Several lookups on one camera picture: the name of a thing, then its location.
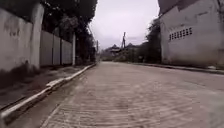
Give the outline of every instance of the curb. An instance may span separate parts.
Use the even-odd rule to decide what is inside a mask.
[[[192,71],[192,72],[202,72],[202,73],[210,73],[210,74],[224,75],[224,71],[221,71],[221,70],[213,70],[213,69],[200,69],[200,68],[169,66],[169,65],[157,65],[157,64],[140,64],[140,63],[128,63],[128,64],[141,65],[141,66],[151,66],[151,67],[158,67],[158,68],[167,68],[167,69],[178,69],[178,70],[185,70],[185,71]]]
[[[82,69],[81,71],[67,77],[67,78],[60,78],[54,81],[49,82],[46,86],[47,88],[42,90],[41,92],[27,98],[26,100],[16,104],[15,106],[12,106],[11,108],[3,111],[1,113],[0,117],[0,128],[5,128],[5,124],[9,124],[14,119],[19,117],[21,114],[23,114],[26,110],[28,110],[30,107],[34,106],[37,102],[44,99],[48,95],[50,95],[53,91],[60,88],[63,84],[68,83],[72,81],[77,76],[80,76],[88,69],[94,67],[96,64],[90,65]]]

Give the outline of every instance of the concrete wall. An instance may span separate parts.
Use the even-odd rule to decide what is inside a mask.
[[[72,44],[62,40],[62,64],[72,64]]]
[[[32,24],[0,9],[0,70],[31,63]]]
[[[72,64],[72,44],[51,33],[42,31],[40,65],[57,66]]]
[[[54,42],[53,42],[53,65],[60,65],[60,38],[57,36],[54,36]]]
[[[53,35],[42,31],[41,44],[40,44],[40,65],[50,66],[52,65],[52,46],[53,46]]]
[[[39,68],[39,45],[44,8],[38,4],[30,23],[0,8],[0,70],[10,71],[24,63]]]
[[[162,57],[165,63],[218,65],[223,57],[223,32],[220,26],[217,3],[199,0],[178,10],[174,7],[160,18]],[[192,34],[171,39],[174,33],[190,29]]]

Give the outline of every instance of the utility pole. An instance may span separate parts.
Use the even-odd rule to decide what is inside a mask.
[[[126,32],[124,32],[124,36],[123,36],[123,40],[122,40],[122,44],[121,44],[121,49],[126,47]]]

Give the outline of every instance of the house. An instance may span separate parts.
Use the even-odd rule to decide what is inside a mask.
[[[159,0],[162,61],[224,65],[224,0]]]

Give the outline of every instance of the street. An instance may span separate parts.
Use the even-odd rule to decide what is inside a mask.
[[[223,128],[224,76],[102,62],[10,128]]]

